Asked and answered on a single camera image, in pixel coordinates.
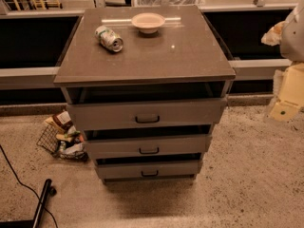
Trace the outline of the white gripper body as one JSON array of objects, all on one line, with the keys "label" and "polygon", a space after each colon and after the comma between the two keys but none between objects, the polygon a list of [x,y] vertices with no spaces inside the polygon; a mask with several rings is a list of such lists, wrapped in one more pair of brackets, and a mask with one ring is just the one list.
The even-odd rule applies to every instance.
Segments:
[{"label": "white gripper body", "polygon": [[304,63],[293,63],[274,75],[274,96],[279,105],[300,109],[304,106]]}]

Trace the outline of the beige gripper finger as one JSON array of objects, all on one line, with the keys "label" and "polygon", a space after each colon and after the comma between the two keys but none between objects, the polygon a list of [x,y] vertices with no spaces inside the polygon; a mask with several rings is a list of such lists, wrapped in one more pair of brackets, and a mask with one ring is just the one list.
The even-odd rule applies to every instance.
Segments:
[{"label": "beige gripper finger", "polygon": [[268,46],[276,46],[281,42],[281,34],[285,22],[281,21],[272,26],[261,38],[261,43]]},{"label": "beige gripper finger", "polygon": [[273,100],[267,110],[267,117],[279,122],[288,122],[299,112],[295,104]]}]

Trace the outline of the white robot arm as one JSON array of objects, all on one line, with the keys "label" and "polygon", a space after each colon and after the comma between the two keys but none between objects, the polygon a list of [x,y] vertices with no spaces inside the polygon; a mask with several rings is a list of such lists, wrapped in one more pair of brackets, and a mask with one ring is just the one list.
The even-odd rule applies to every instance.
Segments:
[{"label": "white robot arm", "polygon": [[304,107],[304,1],[292,12],[272,26],[261,38],[268,46],[279,46],[282,57],[292,63],[274,75],[274,97],[266,116],[288,122]]}]

